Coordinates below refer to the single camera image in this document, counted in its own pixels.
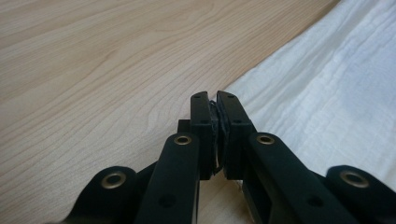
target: black linkage arm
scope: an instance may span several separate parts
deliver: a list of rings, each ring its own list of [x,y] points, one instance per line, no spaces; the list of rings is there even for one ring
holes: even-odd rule
[[[97,174],[62,223],[196,223],[199,181],[220,170],[243,180],[255,223],[396,223],[396,193],[350,167],[326,177],[309,171],[275,135],[257,133],[238,98],[219,91],[191,97],[157,162],[136,173]]]

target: white fabric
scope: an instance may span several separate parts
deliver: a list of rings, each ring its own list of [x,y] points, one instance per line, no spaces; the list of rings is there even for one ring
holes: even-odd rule
[[[311,170],[396,190],[396,2],[344,1],[226,89]]]

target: white cloth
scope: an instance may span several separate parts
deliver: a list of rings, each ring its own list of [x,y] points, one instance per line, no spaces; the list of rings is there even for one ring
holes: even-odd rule
[[[226,91],[309,169],[351,165],[396,190],[395,1],[339,3]]]

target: wooden table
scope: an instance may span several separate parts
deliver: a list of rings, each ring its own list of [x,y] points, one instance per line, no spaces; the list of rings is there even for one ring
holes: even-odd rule
[[[62,220],[100,170],[140,171],[190,96],[242,76],[337,1],[0,3],[0,223]],[[199,223],[251,222],[223,175]]]

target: wood grain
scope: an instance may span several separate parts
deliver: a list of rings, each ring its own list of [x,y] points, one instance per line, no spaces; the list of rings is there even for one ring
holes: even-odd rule
[[[336,1],[0,2],[0,223],[59,221],[100,170],[139,171],[217,90]],[[200,223],[250,222],[222,175]]]

